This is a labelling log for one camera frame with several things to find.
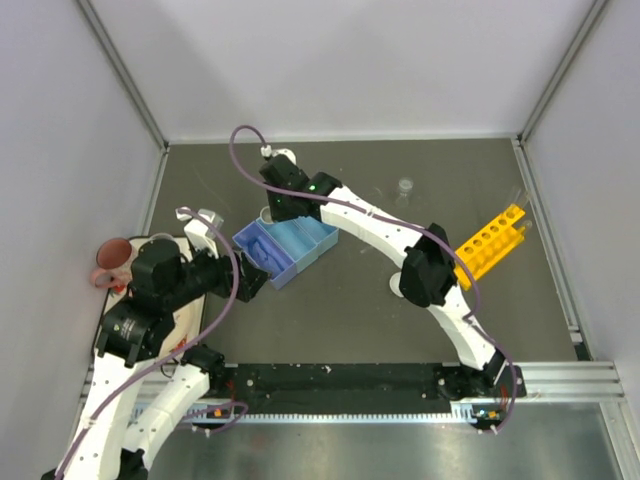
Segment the small white plastic cup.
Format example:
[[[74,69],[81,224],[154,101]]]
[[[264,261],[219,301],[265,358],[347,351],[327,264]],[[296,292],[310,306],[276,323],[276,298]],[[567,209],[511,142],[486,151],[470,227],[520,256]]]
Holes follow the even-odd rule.
[[[261,211],[260,211],[260,219],[265,223],[265,224],[273,224],[274,223],[274,219],[272,217],[272,213],[271,213],[271,208],[269,206],[264,207]]]

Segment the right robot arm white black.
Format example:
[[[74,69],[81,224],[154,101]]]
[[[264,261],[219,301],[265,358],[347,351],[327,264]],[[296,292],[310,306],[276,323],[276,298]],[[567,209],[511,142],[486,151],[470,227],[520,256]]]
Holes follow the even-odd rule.
[[[445,231],[388,217],[336,178],[320,172],[308,177],[288,149],[264,147],[260,169],[275,222],[308,216],[347,232],[384,256],[399,269],[394,293],[426,309],[447,334],[459,363],[443,367],[436,382],[451,399],[487,396],[503,381],[518,387],[512,360],[484,331],[462,293],[454,268],[459,262]]]

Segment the blue safety glasses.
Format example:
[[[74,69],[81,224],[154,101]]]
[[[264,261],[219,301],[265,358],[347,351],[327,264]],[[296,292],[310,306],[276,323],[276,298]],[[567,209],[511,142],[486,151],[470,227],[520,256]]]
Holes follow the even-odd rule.
[[[290,261],[284,252],[266,238],[257,237],[247,244],[249,255],[263,270],[278,276],[290,266]]]

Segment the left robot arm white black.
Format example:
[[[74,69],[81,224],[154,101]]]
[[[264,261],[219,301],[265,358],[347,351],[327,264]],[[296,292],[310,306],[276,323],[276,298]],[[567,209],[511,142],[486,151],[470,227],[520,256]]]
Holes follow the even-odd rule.
[[[102,320],[94,373],[73,442],[47,479],[145,479],[164,442],[201,397],[226,387],[221,353],[194,339],[168,354],[178,359],[173,377],[137,418],[131,414],[144,377],[157,369],[174,314],[212,293],[248,302],[268,272],[241,252],[209,250],[186,257],[170,239],[143,243],[132,263],[125,296]]]

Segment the three-compartment blue organizer box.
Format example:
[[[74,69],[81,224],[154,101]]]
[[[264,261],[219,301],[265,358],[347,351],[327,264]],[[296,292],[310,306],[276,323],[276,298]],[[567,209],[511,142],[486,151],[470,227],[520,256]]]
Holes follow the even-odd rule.
[[[338,243],[339,231],[310,217],[273,224],[265,224],[261,219],[256,219],[237,232],[233,241],[259,267],[247,248],[248,242],[257,237],[266,238],[277,245],[290,261],[287,270],[278,276],[271,274],[270,277],[271,285],[276,290],[281,290]]]

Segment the yellow test tube rack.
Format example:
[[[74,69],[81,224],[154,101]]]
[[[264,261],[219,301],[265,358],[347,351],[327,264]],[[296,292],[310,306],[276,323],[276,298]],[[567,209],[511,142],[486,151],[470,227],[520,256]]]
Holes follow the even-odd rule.
[[[525,240],[517,225],[525,214],[524,209],[509,206],[456,250],[471,274],[469,276],[460,265],[455,266],[454,272],[463,290],[469,291],[471,279],[480,280]]]

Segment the white round dish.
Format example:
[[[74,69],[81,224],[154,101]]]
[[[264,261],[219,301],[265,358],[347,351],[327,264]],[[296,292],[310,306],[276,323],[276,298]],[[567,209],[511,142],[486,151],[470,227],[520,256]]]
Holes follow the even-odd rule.
[[[389,279],[389,287],[394,295],[396,295],[399,298],[403,298],[404,294],[400,287],[400,281],[401,281],[401,273],[400,272],[394,273]]]

